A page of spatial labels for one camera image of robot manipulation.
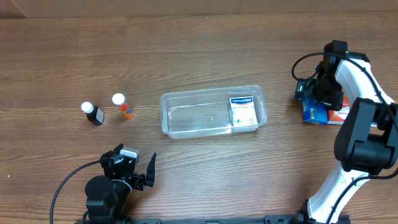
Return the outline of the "blue medicine box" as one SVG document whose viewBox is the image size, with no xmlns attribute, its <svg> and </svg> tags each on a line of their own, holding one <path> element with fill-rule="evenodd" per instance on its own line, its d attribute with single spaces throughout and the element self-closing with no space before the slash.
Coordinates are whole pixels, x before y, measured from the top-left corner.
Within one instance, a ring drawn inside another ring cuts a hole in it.
<svg viewBox="0 0 398 224">
<path fill-rule="evenodd" d="M 303 120 L 313 124 L 328 124 L 328 110 L 318 105 L 315 100 L 302 99 Z"/>
</svg>

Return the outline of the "red medicine box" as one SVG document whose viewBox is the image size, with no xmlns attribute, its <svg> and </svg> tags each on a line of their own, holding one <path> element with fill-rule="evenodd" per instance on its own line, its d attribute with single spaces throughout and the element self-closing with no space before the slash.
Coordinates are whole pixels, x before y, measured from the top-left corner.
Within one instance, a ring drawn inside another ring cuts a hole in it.
<svg viewBox="0 0 398 224">
<path fill-rule="evenodd" d="M 343 124 L 350 110 L 349 99 L 343 98 L 343 105 L 339 111 L 328 110 L 328 124 Z"/>
</svg>

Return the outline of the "clear plastic container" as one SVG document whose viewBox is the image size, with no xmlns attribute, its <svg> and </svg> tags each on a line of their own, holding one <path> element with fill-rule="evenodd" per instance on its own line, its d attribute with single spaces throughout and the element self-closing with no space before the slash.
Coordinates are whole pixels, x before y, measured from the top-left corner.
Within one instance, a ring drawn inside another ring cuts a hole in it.
<svg viewBox="0 0 398 224">
<path fill-rule="evenodd" d="M 233 126 L 229 99 L 252 96 L 257 124 Z M 164 93 L 160 97 L 163 133 L 172 139 L 255 131 L 267 123 L 266 102 L 258 85 Z"/>
</svg>

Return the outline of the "white blue plaster box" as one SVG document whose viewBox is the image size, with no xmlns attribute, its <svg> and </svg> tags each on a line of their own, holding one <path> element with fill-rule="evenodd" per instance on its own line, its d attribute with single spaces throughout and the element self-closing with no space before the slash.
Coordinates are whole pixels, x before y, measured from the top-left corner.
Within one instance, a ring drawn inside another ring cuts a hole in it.
<svg viewBox="0 0 398 224">
<path fill-rule="evenodd" d="M 229 99 L 233 126 L 250 126 L 257 124 L 257 116 L 252 96 Z"/>
</svg>

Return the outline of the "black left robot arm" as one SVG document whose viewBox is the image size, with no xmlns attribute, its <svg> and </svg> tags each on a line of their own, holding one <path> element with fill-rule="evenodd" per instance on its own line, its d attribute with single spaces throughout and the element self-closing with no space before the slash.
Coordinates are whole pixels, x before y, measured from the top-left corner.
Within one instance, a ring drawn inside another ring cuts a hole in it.
<svg viewBox="0 0 398 224">
<path fill-rule="evenodd" d="M 155 160 L 153 154 L 145 174 L 135 173 L 139 161 L 139 151 L 116 146 L 104 153 L 99 163 L 103 175 L 90 179 L 85 186 L 85 217 L 90 223 L 132 223 L 133 220 L 124 214 L 124 207 L 133 190 L 144 190 L 153 187 L 155 182 Z"/>
</svg>

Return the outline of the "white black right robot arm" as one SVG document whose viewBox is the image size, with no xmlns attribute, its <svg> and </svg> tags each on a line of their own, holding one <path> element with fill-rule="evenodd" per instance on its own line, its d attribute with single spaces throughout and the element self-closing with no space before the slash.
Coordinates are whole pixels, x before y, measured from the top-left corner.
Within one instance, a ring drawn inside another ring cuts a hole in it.
<svg viewBox="0 0 398 224">
<path fill-rule="evenodd" d="M 351 108 L 335 139 L 337 162 L 295 222 L 348 223 L 340 212 L 363 184 L 397 176 L 397 172 L 380 175 L 397 160 L 397 103 L 379 86 L 365 54 L 333 40 L 321 55 L 316 77 L 306 82 L 303 95 L 328 110 L 340 110 L 347 97 Z"/>
</svg>

